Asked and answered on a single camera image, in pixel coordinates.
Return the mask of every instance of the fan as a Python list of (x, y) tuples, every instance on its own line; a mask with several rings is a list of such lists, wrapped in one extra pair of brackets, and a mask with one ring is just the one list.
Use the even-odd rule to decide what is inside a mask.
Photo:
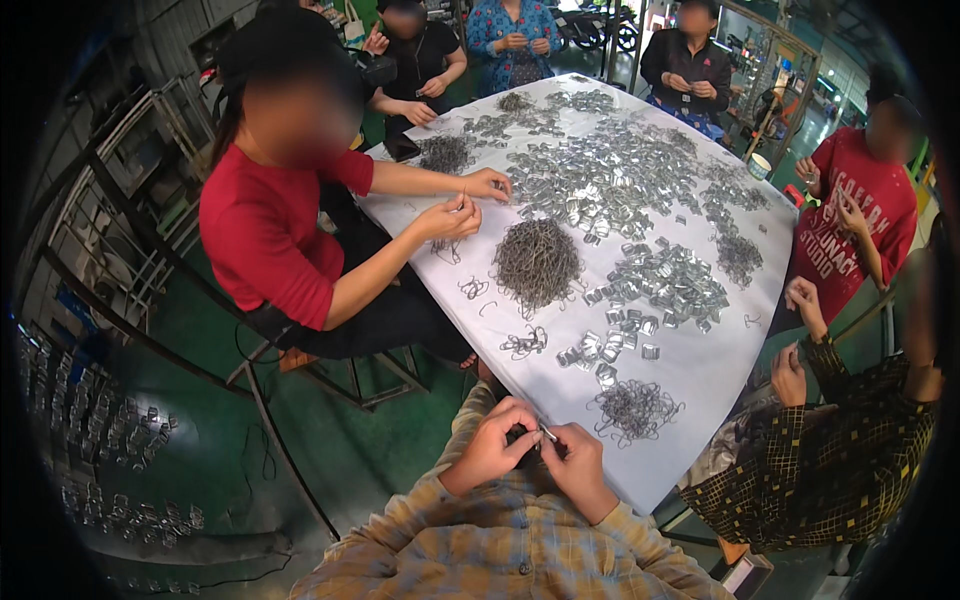
[(795, 130), (798, 132), (804, 126), (806, 118), (804, 111), (800, 111), (800, 94), (792, 87), (784, 85), (771, 87), (761, 93), (756, 98), (750, 114), (753, 117), (754, 132), (759, 132), (762, 128), (763, 131), (760, 133), (772, 140), (783, 139), (794, 119), (800, 119)]

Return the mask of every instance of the black jacket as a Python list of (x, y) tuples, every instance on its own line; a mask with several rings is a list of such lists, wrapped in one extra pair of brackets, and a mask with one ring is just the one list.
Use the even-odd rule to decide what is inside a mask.
[[(692, 92), (681, 93), (663, 84), (664, 72), (683, 77), (688, 84), (708, 81), (717, 90), (716, 100), (698, 98)], [(655, 96), (672, 108), (687, 108), (696, 114), (712, 114), (730, 105), (730, 59), (711, 40), (690, 56), (686, 35), (679, 29), (664, 29), (653, 34), (650, 45), (640, 59), (640, 75), (653, 87)]]

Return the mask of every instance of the phone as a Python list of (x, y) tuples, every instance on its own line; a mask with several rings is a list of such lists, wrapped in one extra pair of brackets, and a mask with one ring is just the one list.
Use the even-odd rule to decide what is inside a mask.
[(420, 146), (405, 133), (384, 140), (383, 145), (396, 162), (405, 162), (420, 155)]

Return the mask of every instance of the sleeve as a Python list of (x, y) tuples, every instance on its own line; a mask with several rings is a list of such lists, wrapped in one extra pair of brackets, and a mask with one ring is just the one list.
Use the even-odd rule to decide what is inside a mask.
[(661, 89), (663, 72), (666, 71), (666, 30), (660, 30), (650, 37), (647, 50), (640, 57), (640, 76), (653, 89)]
[(786, 507), (793, 500), (800, 473), (800, 449), (804, 432), (803, 406), (780, 408), (767, 423), (766, 449), (756, 457), (757, 495), (763, 496), (763, 518), (767, 529), (787, 517)]
[(650, 597), (673, 597), (681, 592), (685, 597), (731, 598), (730, 594), (711, 579), (696, 561), (683, 550), (672, 545), (651, 525), (649, 516), (636, 516), (629, 505), (620, 502), (596, 529), (630, 548), (636, 565), (650, 587)]
[(560, 52), (564, 46), (564, 39), (560, 35), (560, 27), (557, 26), (557, 20), (553, 18), (553, 13), (544, 6), (540, 11), (540, 30), (543, 31), (543, 37), (550, 42), (550, 52)]
[(437, 47), (440, 48), (444, 56), (457, 51), (457, 48), (460, 47), (460, 40), (457, 39), (457, 35), (453, 33), (449, 25), (440, 21), (431, 21), (431, 27), (437, 29), (434, 34), (437, 37)]
[(371, 515), (327, 548), (324, 561), (294, 584), (290, 599), (367, 597), (397, 576), (396, 554), (455, 501), (436, 477), (420, 480), (408, 495), (391, 498), (383, 516)]
[(227, 267), (297, 323), (324, 327), (333, 282), (300, 253), (273, 210), (259, 203), (234, 204), (216, 227), (218, 254)]
[[(902, 202), (910, 203), (905, 205), (914, 206), (917, 204), (917, 197), (911, 191), (909, 198), (903, 199)], [(916, 233), (917, 211), (911, 210), (900, 217), (876, 245), (876, 250), (880, 253), (880, 264), (883, 267), (884, 285), (890, 285), (891, 279), (900, 270), (906, 256), (910, 254), (910, 246), (913, 245)]]
[(837, 399), (850, 383), (850, 373), (843, 359), (833, 345), (833, 339), (826, 336), (818, 344), (809, 336), (803, 341), (804, 351), (813, 376), (820, 384), (820, 392), (828, 404), (836, 404)]
[(470, 13), (467, 19), (467, 48), (477, 56), (496, 58), (496, 51), (493, 50), (493, 42), (487, 41), (487, 37), (484, 36), (484, 33), (487, 31), (487, 23), (484, 21), (483, 15), (480, 12), (480, 7), (482, 6), (484, 5), (478, 4), (474, 7), (473, 12)]
[(373, 159), (362, 152), (347, 150), (332, 164), (318, 169), (317, 172), (321, 180), (338, 181), (351, 192), (366, 196), (373, 183)]
[(836, 146), (837, 138), (842, 134), (842, 131), (843, 129), (841, 128), (833, 132), (833, 135), (820, 142), (817, 149), (810, 155), (810, 158), (813, 159), (813, 164), (817, 165), (817, 168), (820, 169), (820, 200), (824, 202), (830, 197), (830, 192), (832, 191), (830, 189), (830, 165), (833, 163), (833, 147)]
[(723, 112), (730, 105), (730, 57), (721, 55), (717, 60), (720, 62), (720, 71), (717, 75), (717, 83), (713, 85), (713, 89), (717, 90), (713, 110)]

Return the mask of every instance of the hand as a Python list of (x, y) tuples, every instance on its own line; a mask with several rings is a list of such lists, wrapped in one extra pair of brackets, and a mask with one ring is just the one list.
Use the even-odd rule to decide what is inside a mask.
[(693, 89), (683, 77), (673, 73), (664, 72), (663, 75), (660, 76), (660, 80), (667, 87), (672, 87), (677, 91), (690, 91)]
[(534, 54), (546, 54), (550, 52), (550, 41), (546, 37), (538, 37), (530, 45), (530, 48), (534, 51)]
[[(806, 183), (806, 191), (810, 193), (810, 196), (820, 198), (820, 168), (813, 163), (813, 158), (806, 156), (798, 160), (793, 172)], [(806, 178), (810, 173), (817, 180), (815, 183), (807, 183)]]
[[(550, 433), (559, 441), (554, 444), (545, 440), (540, 456), (557, 487), (590, 525), (596, 525), (620, 503), (603, 481), (603, 444), (577, 423), (550, 427)], [(557, 452), (559, 444), (565, 451), (563, 457)]]
[(840, 214), (840, 227), (856, 233), (859, 237), (870, 235), (870, 228), (867, 226), (867, 219), (863, 216), (863, 211), (856, 205), (853, 196), (843, 187), (840, 187), (837, 208), (839, 208), (838, 213)]
[(480, 206), (464, 194), (424, 210), (410, 224), (413, 232), (424, 242), (427, 240), (458, 240), (480, 230), (483, 215)]
[(504, 50), (515, 50), (527, 45), (527, 36), (524, 34), (507, 34), (493, 43), (493, 49), (497, 54)]
[[(516, 424), (526, 427), (527, 433), (507, 445), (507, 432)], [(464, 453), (440, 474), (440, 483), (453, 495), (464, 495), (510, 472), (542, 436), (530, 404), (507, 396), (480, 421)]]
[(422, 127), (437, 118), (437, 113), (423, 102), (404, 102), (400, 114), (416, 127)]
[(693, 94), (698, 98), (710, 98), (710, 100), (716, 100), (717, 90), (712, 84), (710, 84), (710, 82), (693, 82), (690, 84), (690, 88), (693, 90)]
[(420, 94), (427, 98), (436, 98), (446, 91), (446, 82), (441, 77), (435, 77), (420, 88)]
[(370, 27), (370, 35), (363, 41), (361, 50), (371, 54), (381, 55), (387, 50), (390, 40), (380, 33), (380, 21), (373, 23)]
[(804, 325), (810, 330), (811, 340), (821, 340), (828, 333), (827, 322), (820, 312), (820, 300), (817, 298), (817, 286), (803, 277), (794, 277), (787, 284), (783, 294), (786, 307), (790, 310), (800, 309), (800, 316), (804, 318)]
[(785, 408), (806, 404), (806, 375), (797, 357), (797, 343), (782, 349), (771, 364), (774, 392)]
[(510, 183), (510, 178), (490, 167), (484, 167), (479, 171), (464, 175), (461, 179), (464, 180), (464, 185), (470, 196), (493, 198), (505, 203), (510, 200), (510, 196), (514, 193), (514, 185)]

